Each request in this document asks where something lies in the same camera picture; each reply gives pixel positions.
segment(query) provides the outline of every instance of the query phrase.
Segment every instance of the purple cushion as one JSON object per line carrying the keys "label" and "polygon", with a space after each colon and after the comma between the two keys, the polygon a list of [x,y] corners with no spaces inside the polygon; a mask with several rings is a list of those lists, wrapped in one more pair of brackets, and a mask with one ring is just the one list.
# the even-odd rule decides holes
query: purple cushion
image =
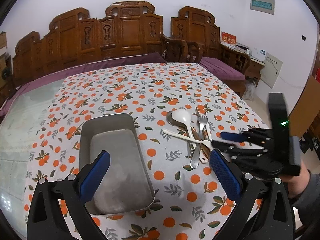
{"label": "purple cushion", "polygon": [[242,73],[217,58],[202,57],[199,64],[220,80],[245,80]]}

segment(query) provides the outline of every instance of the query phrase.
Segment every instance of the blue gripper pad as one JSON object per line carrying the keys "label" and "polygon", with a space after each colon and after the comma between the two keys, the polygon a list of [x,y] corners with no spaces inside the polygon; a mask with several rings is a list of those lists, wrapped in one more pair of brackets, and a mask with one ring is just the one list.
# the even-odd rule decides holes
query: blue gripper pad
{"label": "blue gripper pad", "polygon": [[103,151],[80,186],[80,200],[82,203],[92,200],[100,182],[110,167],[110,161],[110,154],[107,151]]}
{"label": "blue gripper pad", "polygon": [[233,142],[245,142],[247,140],[247,136],[241,133],[221,132],[220,137]]}
{"label": "blue gripper pad", "polygon": [[241,186],[228,165],[216,150],[210,153],[209,161],[212,170],[216,174],[228,198],[238,203],[241,199]]}

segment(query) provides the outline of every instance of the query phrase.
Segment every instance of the white wall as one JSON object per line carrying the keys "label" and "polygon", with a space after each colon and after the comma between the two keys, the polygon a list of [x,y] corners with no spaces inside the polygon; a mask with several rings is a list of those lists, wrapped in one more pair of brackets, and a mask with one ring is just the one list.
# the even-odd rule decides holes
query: white wall
{"label": "white wall", "polygon": [[[31,31],[43,37],[51,20],[68,10],[84,7],[92,18],[103,18],[105,9],[125,0],[18,0],[0,27],[7,32],[8,50],[14,55],[16,43]],[[163,15],[164,34],[170,35],[170,17],[183,6],[210,11],[221,31],[237,36],[237,41],[265,48],[284,62],[280,76],[303,87],[310,73],[316,50],[317,23],[303,0],[276,0],[275,15],[250,10],[250,0],[145,0]],[[273,89],[259,82],[257,95],[266,102],[269,92],[283,92],[291,110],[302,88],[292,88],[277,79]]]}
{"label": "white wall", "polygon": [[[105,9],[114,2],[127,0],[17,0],[0,27],[7,32],[8,49],[14,55],[16,43],[31,31],[40,36],[47,34],[49,23],[58,14],[78,7],[90,11],[91,18],[105,17]],[[238,34],[241,32],[246,0],[145,0],[156,7],[155,13],[163,16],[164,34],[170,36],[171,17],[178,16],[183,6],[193,6],[211,11],[216,24],[223,31]]]}
{"label": "white wall", "polygon": [[250,47],[263,48],[284,62],[273,88],[260,81],[257,96],[267,102],[268,93],[282,92],[290,112],[313,67],[317,21],[303,0],[275,0],[275,15],[249,10],[250,0],[245,7],[244,31],[239,40]]}

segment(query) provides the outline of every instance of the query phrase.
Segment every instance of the green led light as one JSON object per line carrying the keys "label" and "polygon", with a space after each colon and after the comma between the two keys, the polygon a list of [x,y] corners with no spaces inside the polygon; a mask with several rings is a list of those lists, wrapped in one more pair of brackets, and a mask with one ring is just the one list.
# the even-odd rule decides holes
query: green led light
{"label": "green led light", "polygon": [[288,120],[288,121],[284,121],[284,122],[282,122],[282,123],[281,123],[281,125],[282,125],[282,126],[286,126],[286,125],[287,125],[287,123],[289,123],[289,120]]}

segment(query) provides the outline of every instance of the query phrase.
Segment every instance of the red sign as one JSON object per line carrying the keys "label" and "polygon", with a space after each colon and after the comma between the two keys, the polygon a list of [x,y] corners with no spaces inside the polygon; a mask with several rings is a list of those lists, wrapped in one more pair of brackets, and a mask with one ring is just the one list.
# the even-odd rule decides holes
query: red sign
{"label": "red sign", "polygon": [[236,44],[236,36],[231,35],[229,33],[221,33],[221,41],[231,44],[231,45],[235,45]]}

